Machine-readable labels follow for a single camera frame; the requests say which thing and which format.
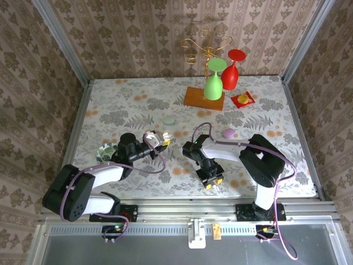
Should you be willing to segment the small leaf pattern plate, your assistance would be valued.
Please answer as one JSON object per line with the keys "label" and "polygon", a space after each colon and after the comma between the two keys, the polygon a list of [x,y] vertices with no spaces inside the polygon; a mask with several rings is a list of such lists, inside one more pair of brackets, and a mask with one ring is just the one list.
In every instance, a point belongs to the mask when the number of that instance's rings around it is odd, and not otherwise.
{"label": "small leaf pattern plate", "polygon": [[117,143],[106,142],[102,144],[96,151],[95,158],[99,164],[109,162],[113,154],[117,151]]}

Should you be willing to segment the small black controller board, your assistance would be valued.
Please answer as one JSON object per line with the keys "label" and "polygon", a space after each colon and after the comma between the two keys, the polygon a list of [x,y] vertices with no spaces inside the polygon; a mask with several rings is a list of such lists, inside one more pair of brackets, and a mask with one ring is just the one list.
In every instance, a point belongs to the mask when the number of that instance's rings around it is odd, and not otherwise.
{"label": "small black controller board", "polygon": [[125,225],[104,225],[102,227],[102,234],[121,234],[125,230]]}
{"label": "small black controller board", "polygon": [[275,235],[277,235],[277,230],[273,226],[257,225],[256,235],[260,239],[264,239],[264,238],[271,239]]}

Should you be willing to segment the green wine glass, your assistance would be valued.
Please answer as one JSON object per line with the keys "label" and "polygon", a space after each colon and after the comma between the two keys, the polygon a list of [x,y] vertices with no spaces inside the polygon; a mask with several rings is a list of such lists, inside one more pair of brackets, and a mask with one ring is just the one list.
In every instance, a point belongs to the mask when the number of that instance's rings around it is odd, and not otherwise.
{"label": "green wine glass", "polygon": [[227,64],[221,58],[214,58],[208,62],[208,68],[213,74],[207,78],[204,88],[204,96],[208,100],[218,100],[223,93],[223,83],[218,73],[226,69]]}

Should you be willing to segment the red snack packet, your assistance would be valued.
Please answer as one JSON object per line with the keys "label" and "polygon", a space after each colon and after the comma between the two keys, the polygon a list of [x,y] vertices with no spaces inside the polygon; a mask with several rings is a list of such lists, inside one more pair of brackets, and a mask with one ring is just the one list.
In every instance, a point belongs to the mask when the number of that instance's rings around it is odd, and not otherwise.
{"label": "red snack packet", "polygon": [[245,92],[243,94],[231,97],[231,100],[237,108],[246,107],[250,104],[255,103],[255,100],[249,92]]}

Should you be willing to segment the grey metal panel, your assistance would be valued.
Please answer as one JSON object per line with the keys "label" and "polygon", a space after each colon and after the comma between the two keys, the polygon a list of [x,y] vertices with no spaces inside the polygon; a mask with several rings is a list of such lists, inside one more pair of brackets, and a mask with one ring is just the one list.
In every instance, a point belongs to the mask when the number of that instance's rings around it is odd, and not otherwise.
{"label": "grey metal panel", "polygon": [[99,236],[53,236],[41,265],[338,265],[324,240],[306,238],[294,247],[297,261],[279,243],[254,237],[207,237],[204,249],[192,250],[184,236],[126,236],[116,243]]}

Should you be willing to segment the red wine glass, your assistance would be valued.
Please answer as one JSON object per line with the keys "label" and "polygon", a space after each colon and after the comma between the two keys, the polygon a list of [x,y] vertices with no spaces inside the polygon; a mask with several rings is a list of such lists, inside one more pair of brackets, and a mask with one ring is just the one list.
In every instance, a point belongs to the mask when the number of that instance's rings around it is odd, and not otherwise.
{"label": "red wine glass", "polygon": [[223,89],[230,91],[235,89],[239,78],[236,63],[244,61],[246,59],[246,54],[242,50],[231,49],[228,52],[228,57],[231,59],[232,64],[223,71],[221,80],[223,83]]}

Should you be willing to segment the aluminium front mounting rail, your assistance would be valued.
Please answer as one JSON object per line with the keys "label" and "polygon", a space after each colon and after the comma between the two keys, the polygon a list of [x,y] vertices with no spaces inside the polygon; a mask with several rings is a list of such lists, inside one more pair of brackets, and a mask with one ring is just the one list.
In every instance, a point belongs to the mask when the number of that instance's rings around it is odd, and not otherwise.
{"label": "aluminium front mounting rail", "polygon": [[[200,198],[142,198],[122,199],[123,204],[138,206],[137,222],[171,223],[183,222],[190,218],[203,218],[206,222],[236,221],[236,205],[248,204],[250,197],[200,197]],[[287,222],[339,221],[340,216],[333,202],[318,198],[282,198]]]}

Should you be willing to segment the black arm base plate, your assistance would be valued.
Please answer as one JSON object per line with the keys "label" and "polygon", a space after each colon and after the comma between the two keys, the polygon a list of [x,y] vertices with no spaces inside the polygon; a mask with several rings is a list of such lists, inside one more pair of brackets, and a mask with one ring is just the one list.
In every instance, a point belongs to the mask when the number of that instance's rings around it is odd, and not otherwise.
{"label": "black arm base plate", "polygon": [[237,221],[274,221],[275,209],[272,206],[264,210],[254,204],[236,204],[235,214]]}
{"label": "black arm base plate", "polygon": [[138,217],[138,206],[137,205],[120,205],[119,209],[114,209],[108,214],[109,217],[101,217],[97,215],[91,215],[89,217],[90,222],[124,222],[123,218],[112,218],[112,215],[124,216],[129,222],[136,222]]}

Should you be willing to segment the white centre bracket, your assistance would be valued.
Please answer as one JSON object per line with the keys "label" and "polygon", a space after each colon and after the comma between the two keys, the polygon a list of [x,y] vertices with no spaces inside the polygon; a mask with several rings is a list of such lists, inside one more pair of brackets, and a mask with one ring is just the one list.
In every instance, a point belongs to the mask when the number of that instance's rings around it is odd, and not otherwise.
{"label": "white centre bracket", "polygon": [[190,219],[188,222],[188,246],[190,249],[206,248],[205,221],[202,218]]}

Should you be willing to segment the aluminium table side rail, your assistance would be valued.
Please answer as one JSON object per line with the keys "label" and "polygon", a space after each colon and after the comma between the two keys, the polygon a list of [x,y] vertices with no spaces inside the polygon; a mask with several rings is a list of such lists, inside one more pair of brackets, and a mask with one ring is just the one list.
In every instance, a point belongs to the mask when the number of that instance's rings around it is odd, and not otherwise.
{"label": "aluminium table side rail", "polygon": [[286,96],[286,99],[288,102],[288,106],[289,106],[291,114],[292,114],[293,122],[294,122],[296,130],[297,130],[298,138],[299,138],[299,141],[302,146],[303,154],[306,159],[306,163],[307,163],[307,166],[308,166],[308,169],[309,169],[309,172],[310,172],[310,175],[311,175],[314,187],[315,187],[317,197],[321,201],[326,201],[326,198],[325,198],[325,195],[323,192],[323,188],[320,183],[320,180],[319,180],[319,177],[318,177],[318,174],[317,174],[317,171],[316,171],[316,168],[315,168],[315,165],[314,165],[314,162],[313,162],[313,159],[312,159],[312,156],[311,156],[311,153],[310,153],[310,150],[309,150],[309,147],[308,147],[305,135],[304,135],[301,121],[298,116],[297,109],[296,109],[295,103],[292,98],[291,91],[289,89],[288,84],[286,82],[284,82],[282,79],[280,79],[280,80],[281,80],[281,83],[282,83],[282,86],[284,89],[284,93],[285,93],[285,96]]}
{"label": "aluminium table side rail", "polygon": [[94,81],[89,81],[83,90],[83,94],[81,97],[81,101],[79,103],[76,118],[73,123],[73,127],[72,127],[72,131],[71,131],[70,138],[68,141],[68,145],[66,148],[66,152],[63,157],[63,162],[62,162],[62,165],[59,167],[59,171],[58,171],[53,183],[56,182],[56,178],[57,178],[60,170],[62,169],[62,167],[65,166],[66,164],[73,163],[74,156],[76,154],[76,149],[78,146],[79,137],[81,134],[82,125],[83,125],[84,118],[85,118],[85,114],[86,114],[87,107],[88,107],[88,104],[90,101],[90,95],[92,93],[93,83],[94,83]]}

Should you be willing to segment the aluminium frame post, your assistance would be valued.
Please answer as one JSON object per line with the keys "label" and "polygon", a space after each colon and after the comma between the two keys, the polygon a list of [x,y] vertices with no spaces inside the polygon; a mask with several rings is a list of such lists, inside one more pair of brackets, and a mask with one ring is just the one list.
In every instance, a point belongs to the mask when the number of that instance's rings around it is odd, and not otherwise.
{"label": "aluminium frame post", "polygon": [[303,60],[306,52],[308,51],[311,43],[313,42],[315,36],[318,34],[320,27],[322,26],[325,18],[330,12],[335,0],[320,0],[318,6],[313,13],[313,16],[308,23],[304,33],[298,42],[297,47],[294,50],[294,53],[291,59],[288,62],[287,67],[285,68],[282,74],[282,82],[289,83],[293,75],[295,74],[297,68],[299,67],[301,61]]}
{"label": "aluminium frame post", "polygon": [[86,73],[77,53],[71,45],[68,34],[65,33],[63,26],[59,22],[57,15],[50,6],[48,0],[32,0],[32,2],[46,23],[52,36],[56,40],[59,48],[62,50],[81,85],[86,88],[89,85],[90,78],[88,77],[88,74]]}

